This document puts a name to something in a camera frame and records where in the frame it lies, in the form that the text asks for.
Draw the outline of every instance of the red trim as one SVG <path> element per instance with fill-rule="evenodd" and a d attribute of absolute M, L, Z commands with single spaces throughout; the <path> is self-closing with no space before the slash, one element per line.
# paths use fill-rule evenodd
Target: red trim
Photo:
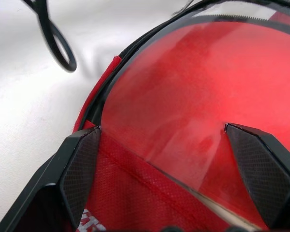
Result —
<path fill-rule="evenodd" d="M 90 104 L 90 102 L 92 101 L 92 99 L 94 98 L 94 96 L 96 95 L 98 89 L 101 87 L 101 85 L 104 83 L 104 81 L 110 76 L 110 74 L 112 73 L 112 71 L 116 68 L 116 66 L 120 63 L 121 58 L 119 56 L 116 56 L 113 58 L 112 62 L 110 63 L 110 65 L 107 67 L 107 69 L 105 70 L 105 72 L 103 73 L 103 75 L 101 76 L 101 78 L 99 79 L 99 81 L 96 83 L 96 85 L 94 86 L 93 90 L 91 91 L 91 93 L 88 95 L 82 109 L 81 112 L 79 113 L 79 116 L 77 118 L 77 121 L 74 125 L 74 129 L 73 132 L 78 131 L 78 128 L 81 125 L 82 119 L 85 115 L 85 112 Z"/>
<path fill-rule="evenodd" d="M 88 128 L 91 128 L 91 127 L 94 127 L 95 124 L 93 124 L 92 122 L 90 122 L 89 120 L 86 120 L 85 121 L 85 124 L 83 126 L 83 129 L 88 129 Z"/>

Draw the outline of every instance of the white surface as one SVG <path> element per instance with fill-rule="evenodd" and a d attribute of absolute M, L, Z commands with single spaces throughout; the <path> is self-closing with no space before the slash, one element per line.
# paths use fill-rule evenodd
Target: white surface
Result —
<path fill-rule="evenodd" d="M 186 0 L 49 0 L 77 71 L 66 73 L 44 44 L 35 14 L 0 1 L 0 220 L 33 173 L 71 134 L 113 56 L 170 18 Z"/>

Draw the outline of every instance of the black cable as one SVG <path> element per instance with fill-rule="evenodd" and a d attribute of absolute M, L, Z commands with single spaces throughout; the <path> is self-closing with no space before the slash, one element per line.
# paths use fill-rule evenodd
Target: black cable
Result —
<path fill-rule="evenodd" d="M 23 1 L 38 15 L 44 37 L 47 41 L 50 50 L 52 51 L 58 62 L 67 71 L 74 72 L 76 70 L 77 65 L 73 52 L 70 49 L 63 35 L 60 33 L 57 27 L 49 20 L 46 0 L 36 0 L 36 1 L 23 0 Z M 69 58 L 69 63 L 66 61 L 66 59 L 60 52 L 60 49 L 56 44 L 54 36 L 58 38 L 58 40 L 62 44 L 62 47 L 66 51 Z"/>

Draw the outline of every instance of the textured black panel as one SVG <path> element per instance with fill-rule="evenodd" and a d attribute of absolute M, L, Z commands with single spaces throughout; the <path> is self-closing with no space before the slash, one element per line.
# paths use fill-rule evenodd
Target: textured black panel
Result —
<path fill-rule="evenodd" d="M 101 131 L 96 127 L 80 141 L 60 181 L 72 224 L 78 227 L 94 176 Z"/>
<path fill-rule="evenodd" d="M 226 132 L 244 184 L 271 227 L 290 197 L 290 176 L 257 136 L 233 126 Z"/>

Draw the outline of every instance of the red mesh fabric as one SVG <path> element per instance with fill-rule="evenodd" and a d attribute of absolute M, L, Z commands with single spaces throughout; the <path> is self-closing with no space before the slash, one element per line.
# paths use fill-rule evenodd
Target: red mesh fabric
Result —
<path fill-rule="evenodd" d="M 107 230 L 223 231 L 228 224 L 107 134 L 100 141 L 86 208 Z"/>

